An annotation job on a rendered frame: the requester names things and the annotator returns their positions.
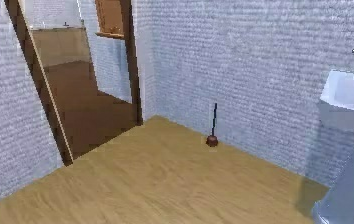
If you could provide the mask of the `white pedestal sink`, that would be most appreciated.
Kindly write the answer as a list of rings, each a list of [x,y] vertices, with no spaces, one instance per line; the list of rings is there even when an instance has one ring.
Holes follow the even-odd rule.
[[[354,73],[330,71],[318,108],[324,125],[354,134]],[[354,150],[312,216],[315,224],[354,224]]]

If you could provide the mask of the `brown wooden room door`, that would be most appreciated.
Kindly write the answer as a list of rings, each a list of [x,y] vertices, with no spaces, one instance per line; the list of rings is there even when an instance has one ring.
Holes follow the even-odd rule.
[[[73,155],[66,138],[49,80],[40,60],[33,34],[28,28],[20,0],[4,0],[4,3],[43,106],[46,119],[48,120],[51,132],[58,147],[62,162],[65,166],[69,166],[74,161]]]

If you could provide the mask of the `brown wooden cabinet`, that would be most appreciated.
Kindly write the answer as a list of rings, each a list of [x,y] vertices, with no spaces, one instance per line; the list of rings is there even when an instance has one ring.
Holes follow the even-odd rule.
[[[90,50],[83,28],[32,30],[38,55],[44,67],[90,61]]]

